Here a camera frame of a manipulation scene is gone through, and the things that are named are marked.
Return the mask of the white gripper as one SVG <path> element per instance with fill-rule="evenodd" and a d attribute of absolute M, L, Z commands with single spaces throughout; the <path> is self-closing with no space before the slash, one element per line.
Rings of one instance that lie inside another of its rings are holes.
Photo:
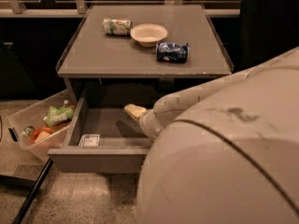
<path fill-rule="evenodd" d="M 125 112 L 135 121 L 139 120 L 139 126 L 149 139 L 155 140 L 163 131 L 164 126 L 157 119 L 152 109 L 147 110 L 143 106 L 129 104 L 124 107 Z"/>

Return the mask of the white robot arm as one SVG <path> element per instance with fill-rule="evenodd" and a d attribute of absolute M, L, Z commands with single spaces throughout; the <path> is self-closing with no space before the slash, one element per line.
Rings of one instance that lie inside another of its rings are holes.
<path fill-rule="evenodd" d="M 299 224 L 299 49 L 126 112 L 138 224 Z"/>

